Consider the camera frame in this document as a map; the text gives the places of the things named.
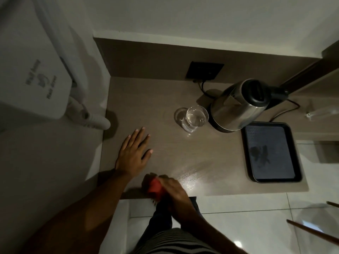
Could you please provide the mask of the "person's right hand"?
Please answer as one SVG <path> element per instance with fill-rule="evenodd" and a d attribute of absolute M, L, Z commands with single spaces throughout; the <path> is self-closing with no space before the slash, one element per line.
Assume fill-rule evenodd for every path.
<path fill-rule="evenodd" d="M 177 181 L 176 194 L 166 193 L 166 197 L 168 199 L 168 209 L 179 224 L 191 214 L 202 216 L 196 197 L 189 197 L 179 181 Z"/>

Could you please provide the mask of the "person's left hand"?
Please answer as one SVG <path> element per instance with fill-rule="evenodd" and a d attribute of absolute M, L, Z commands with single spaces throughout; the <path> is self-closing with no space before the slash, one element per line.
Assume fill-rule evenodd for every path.
<path fill-rule="evenodd" d="M 147 163 L 142 163 L 142 156 L 148 150 L 148 143 L 150 140 L 150 134 L 144 135 L 146 138 L 146 148 L 137 149 L 136 148 L 136 136 L 140 129 L 136 129 L 132 134 L 132 144 L 130 149 L 126 152 L 122 152 L 122 145 L 118 152 L 118 157 L 115 164 L 115 169 L 117 176 L 125 182 L 130 182 L 134 177 L 136 177 L 147 165 Z"/>

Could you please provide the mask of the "red cleaning cloth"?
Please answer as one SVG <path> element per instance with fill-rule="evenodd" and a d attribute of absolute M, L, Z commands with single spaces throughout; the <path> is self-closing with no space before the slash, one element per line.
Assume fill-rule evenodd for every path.
<path fill-rule="evenodd" d="M 146 174 L 142 181 L 143 191 L 154 201 L 159 202 L 166 195 L 166 190 L 155 174 Z"/>

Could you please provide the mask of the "person's left forearm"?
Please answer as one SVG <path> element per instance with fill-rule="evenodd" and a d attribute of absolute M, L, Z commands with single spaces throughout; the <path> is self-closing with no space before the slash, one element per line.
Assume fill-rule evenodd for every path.
<path fill-rule="evenodd" d="M 135 176 L 116 170 L 102 185 L 47 221 L 20 254 L 98 254 L 121 195 Z"/>

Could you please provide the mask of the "person's right forearm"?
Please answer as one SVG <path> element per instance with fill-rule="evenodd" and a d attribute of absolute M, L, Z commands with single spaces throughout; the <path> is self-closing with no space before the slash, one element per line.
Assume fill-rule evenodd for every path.
<path fill-rule="evenodd" d="M 248 254 L 198 214 L 189 215 L 180 224 L 185 231 L 208 244 L 220 254 Z"/>

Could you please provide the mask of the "dark trousers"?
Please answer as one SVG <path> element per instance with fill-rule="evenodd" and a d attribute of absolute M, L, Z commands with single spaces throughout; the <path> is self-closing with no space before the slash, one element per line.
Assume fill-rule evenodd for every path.
<path fill-rule="evenodd" d="M 172 215 L 168 211 L 166 203 L 164 201 L 160 201 L 156 205 L 156 210 L 137 244 L 144 243 L 155 234 L 170 229 L 173 229 Z"/>

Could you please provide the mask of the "clear drinking glass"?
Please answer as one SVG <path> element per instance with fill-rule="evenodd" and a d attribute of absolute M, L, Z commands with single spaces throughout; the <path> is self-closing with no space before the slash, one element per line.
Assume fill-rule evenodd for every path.
<path fill-rule="evenodd" d="M 187 109 L 181 127 L 188 133 L 194 132 L 197 128 L 204 126 L 209 120 L 209 113 L 203 106 L 195 105 Z"/>

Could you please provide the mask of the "striped shirt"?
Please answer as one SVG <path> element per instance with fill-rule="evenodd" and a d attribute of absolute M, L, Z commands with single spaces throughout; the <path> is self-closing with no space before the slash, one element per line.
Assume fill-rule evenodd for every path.
<path fill-rule="evenodd" d="M 174 228 L 137 244 L 131 254 L 220 254 L 190 233 Z"/>

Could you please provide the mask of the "stainless steel electric kettle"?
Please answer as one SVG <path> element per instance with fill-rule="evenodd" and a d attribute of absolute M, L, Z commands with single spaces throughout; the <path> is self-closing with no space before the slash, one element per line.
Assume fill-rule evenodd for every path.
<path fill-rule="evenodd" d="M 210 124 L 220 132 L 240 130 L 264 111 L 286 101 L 287 90 L 269 86 L 257 79 L 247 79 L 228 87 L 209 105 Z"/>

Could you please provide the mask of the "black rectangular serving tray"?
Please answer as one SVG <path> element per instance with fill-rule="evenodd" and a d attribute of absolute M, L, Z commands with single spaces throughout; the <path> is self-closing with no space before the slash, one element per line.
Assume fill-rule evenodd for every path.
<path fill-rule="evenodd" d="M 252 122 L 241 129 L 249 178 L 257 183 L 303 179 L 292 130 L 286 123 Z"/>

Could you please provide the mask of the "dark wooden shelf board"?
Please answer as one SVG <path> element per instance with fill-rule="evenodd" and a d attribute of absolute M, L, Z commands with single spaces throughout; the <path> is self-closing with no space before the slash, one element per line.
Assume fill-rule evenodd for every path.
<path fill-rule="evenodd" d="M 285 81 L 280 87 L 288 93 L 293 93 L 337 69 L 339 69 L 339 40 L 321 52 L 320 60 Z"/>

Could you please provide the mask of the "black wall socket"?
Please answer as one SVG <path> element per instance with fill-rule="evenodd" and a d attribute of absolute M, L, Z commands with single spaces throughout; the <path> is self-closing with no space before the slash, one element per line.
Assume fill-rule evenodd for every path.
<path fill-rule="evenodd" d="M 186 79 L 211 81 L 214 80 L 224 67 L 223 63 L 194 62 L 189 65 Z"/>

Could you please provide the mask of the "white wall hair dryer unit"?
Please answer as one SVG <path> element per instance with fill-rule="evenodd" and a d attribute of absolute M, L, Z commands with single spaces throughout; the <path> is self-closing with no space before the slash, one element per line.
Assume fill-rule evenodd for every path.
<path fill-rule="evenodd" d="M 57 0 L 0 0 L 0 125 L 60 119 L 72 79 L 62 48 L 68 24 Z"/>

